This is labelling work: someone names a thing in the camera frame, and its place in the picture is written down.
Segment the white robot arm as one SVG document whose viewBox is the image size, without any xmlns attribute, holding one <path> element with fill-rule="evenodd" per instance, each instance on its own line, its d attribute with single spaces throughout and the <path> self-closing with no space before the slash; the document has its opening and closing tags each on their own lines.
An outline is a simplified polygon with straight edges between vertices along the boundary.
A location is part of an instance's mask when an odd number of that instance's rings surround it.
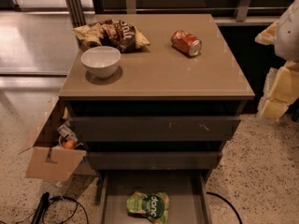
<svg viewBox="0 0 299 224">
<path fill-rule="evenodd" d="M 277 21 L 255 37 L 255 41 L 273 45 L 275 54 L 286 61 L 279 69 L 269 70 L 257 108 L 259 120 L 276 122 L 299 98 L 299 0 L 294 0 Z"/>
</svg>

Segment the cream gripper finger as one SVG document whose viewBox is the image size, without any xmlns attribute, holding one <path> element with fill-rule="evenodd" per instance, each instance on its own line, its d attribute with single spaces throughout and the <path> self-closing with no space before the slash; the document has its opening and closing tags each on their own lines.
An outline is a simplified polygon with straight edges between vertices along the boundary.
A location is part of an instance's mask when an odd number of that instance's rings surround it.
<svg viewBox="0 0 299 224">
<path fill-rule="evenodd" d="M 271 67 L 258 105 L 262 119 L 279 120 L 299 98 L 299 63 L 287 61 L 279 69 Z"/>
<path fill-rule="evenodd" d="M 277 27 L 278 21 L 274 21 L 266 29 L 258 33 L 255 37 L 255 41 L 262 45 L 274 45 Z"/>
</svg>

